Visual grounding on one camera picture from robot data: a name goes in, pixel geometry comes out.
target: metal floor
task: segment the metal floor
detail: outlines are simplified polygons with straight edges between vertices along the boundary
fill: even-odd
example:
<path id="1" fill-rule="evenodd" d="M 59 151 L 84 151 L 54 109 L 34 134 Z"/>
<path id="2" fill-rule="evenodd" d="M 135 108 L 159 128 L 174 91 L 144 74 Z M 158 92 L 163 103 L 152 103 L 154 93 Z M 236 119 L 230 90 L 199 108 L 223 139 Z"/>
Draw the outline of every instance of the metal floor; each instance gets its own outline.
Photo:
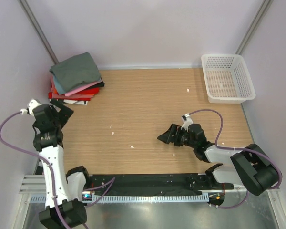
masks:
<path id="1" fill-rule="evenodd" d="M 239 203 L 245 192 L 227 192 L 223 206 Z M 45 229 L 38 221 L 44 204 L 30 204 L 23 229 Z M 279 229 L 268 193 L 232 209 L 206 203 L 99 204 L 87 209 L 89 229 Z"/>

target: gray-green folded shirt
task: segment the gray-green folded shirt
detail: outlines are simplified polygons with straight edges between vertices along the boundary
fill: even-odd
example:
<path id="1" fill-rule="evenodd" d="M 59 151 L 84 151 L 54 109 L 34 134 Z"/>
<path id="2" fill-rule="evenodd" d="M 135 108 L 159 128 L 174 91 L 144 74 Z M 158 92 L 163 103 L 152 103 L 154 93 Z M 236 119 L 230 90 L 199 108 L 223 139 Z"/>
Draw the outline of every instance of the gray-green folded shirt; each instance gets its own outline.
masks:
<path id="1" fill-rule="evenodd" d="M 74 88 L 98 81 L 101 73 L 88 52 L 73 56 L 50 68 L 62 88 L 69 92 Z"/>

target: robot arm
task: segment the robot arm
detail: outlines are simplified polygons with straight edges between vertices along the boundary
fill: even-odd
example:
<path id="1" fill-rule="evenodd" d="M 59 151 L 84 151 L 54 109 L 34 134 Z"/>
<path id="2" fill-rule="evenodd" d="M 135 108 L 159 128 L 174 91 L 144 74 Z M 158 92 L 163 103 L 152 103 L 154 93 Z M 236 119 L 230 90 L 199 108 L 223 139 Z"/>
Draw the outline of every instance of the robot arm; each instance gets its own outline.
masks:
<path id="1" fill-rule="evenodd" d="M 31 100 L 28 104 L 27 112 L 36 119 L 33 124 L 35 131 L 33 145 L 52 166 L 60 212 L 70 227 L 76 227 L 87 221 L 82 192 L 84 188 L 91 186 L 91 181 L 83 166 L 69 170 L 65 175 L 61 129 L 73 114 L 73 110 L 55 100 L 51 103 L 60 108 L 60 111 L 58 112 L 53 105 L 40 104 L 36 100 Z M 53 201 L 51 172 L 46 163 L 42 162 L 42 165 L 47 194 L 46 210 L 39 213 L 39 220 L 48 229 L 63 229 L 64 226 L 58 218 Z"/>
<path id="2" fill-rule="evenodd" d="M 182 117 L 182 126 L 172 124 L 158 140 L 175 146 L 189 146 L 199 160 L 219 163 L 206 171 L 209 180 L 218 183 L 244 185 L 249 192 L 258 196 L 278 182 L 278 173 L 266 159 L 244 150 L 225 150 L 207 141 L 199 124 L 194 124 L 189 114 Z M 266 154 L 256 144 L 247 149 Z"/>

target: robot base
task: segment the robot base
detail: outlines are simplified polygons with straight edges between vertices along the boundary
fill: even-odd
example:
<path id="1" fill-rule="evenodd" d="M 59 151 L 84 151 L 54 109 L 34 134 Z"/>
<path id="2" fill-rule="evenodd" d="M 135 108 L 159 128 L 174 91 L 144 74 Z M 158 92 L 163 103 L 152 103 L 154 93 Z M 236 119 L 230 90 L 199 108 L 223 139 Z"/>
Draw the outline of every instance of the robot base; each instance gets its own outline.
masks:
<path id="1" fill-rule="evenodd" d="M 71 228 L 83 224 L 87 221 L 85 206 L 77 199 L 69 202 L 64 202 L 58 207 L 64 220 Z M 40 212 L 39 221 L 42 223 L 42 225 L 49 229 L 65 228 L 61 223 L 55 208 L 47 208 L 45 211 Z"/>

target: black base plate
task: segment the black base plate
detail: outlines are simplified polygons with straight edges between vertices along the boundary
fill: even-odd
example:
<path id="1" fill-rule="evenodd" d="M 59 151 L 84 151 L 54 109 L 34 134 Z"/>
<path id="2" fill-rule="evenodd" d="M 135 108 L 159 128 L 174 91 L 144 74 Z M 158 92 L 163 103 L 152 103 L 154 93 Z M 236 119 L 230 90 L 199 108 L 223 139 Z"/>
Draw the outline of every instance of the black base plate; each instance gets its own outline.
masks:
<path id="1" fill-rule="evenodd" d="M 192 196 L 200 195 L 200 190 L 222 190 L 222 184 L 212 186 L 204 174 L 117 174 L 93 175 L 94 187 L 101 186 L 115 177 L 108 196 Z M 107 187 L 95 191 L 101 195 Z M 233 189 L 233 184 L 225 183 L 225 189 Z"/>

